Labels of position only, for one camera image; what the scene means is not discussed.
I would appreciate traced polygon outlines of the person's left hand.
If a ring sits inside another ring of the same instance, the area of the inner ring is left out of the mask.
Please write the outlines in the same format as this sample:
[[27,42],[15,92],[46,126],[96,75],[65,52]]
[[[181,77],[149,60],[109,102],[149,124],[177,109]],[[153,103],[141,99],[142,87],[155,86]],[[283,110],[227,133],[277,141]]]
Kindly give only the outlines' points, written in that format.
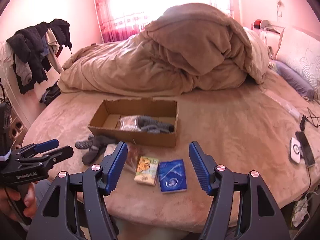
[[[18,221],[18,218],[9,203],[9,200],[19,201],[21,199],[20,193],[11,188],[1,187],[0,199],[1,212],[10,219]],[[33,218],[37,211],[37,199],[35,195],[34,183],[30,183],[28,185],[28,191],[24,198],[24,204],[26,208],[23,210],[23,214],[25,215],[25,217]]]

